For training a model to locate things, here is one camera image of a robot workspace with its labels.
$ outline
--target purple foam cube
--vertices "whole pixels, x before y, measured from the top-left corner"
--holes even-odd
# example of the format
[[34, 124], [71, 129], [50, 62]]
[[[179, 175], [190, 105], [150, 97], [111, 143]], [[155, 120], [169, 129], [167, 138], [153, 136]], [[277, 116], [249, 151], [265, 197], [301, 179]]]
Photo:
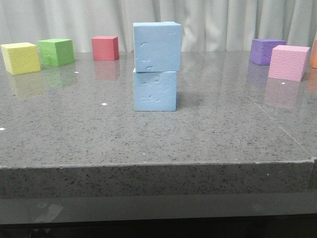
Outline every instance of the purple foam cube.
[[250, 61], [258, 65], [269, 65], [271, 62], [272, 50], [278, 45], [286, 45], [286, 42], [277, 39], [252, 40]]

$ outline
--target pink foam cube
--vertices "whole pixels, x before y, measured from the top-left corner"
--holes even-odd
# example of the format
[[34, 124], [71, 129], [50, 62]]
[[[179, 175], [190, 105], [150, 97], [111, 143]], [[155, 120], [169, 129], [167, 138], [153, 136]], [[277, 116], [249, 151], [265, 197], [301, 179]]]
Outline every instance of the pink foam cube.
[[116, 60], [119, 58], [117, 36], [96, 36], [91, 38], [94, 60]]
[[308, 61], [309, 47], [279, 45], [272, 51], [269, 78], [301, 81]]

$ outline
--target curtain fold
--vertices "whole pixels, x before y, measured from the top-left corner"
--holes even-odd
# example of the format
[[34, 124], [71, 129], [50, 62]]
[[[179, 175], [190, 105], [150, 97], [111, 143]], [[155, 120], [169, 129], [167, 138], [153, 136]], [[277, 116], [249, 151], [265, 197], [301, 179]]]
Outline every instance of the curtain fold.
[[133, 22], [182, 24], [182, 51], [249, 51], [254, 38], [311, 47], [317, 0], [0, 0], [0, 44], [73, 40], [91, 52], [97, 35], [119, 37], [133, 51]]

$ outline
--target table surface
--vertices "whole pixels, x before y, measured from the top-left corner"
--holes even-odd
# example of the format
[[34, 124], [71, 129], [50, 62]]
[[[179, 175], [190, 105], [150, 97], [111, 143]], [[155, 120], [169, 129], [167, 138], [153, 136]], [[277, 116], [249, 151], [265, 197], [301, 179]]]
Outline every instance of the table surface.
[[23, 75], [1, 61], [0, 198], [315, 186], [317, 69], [271, 79], [249, 54], [182, 53], [175, 112], [134, 111], [132, 54]]

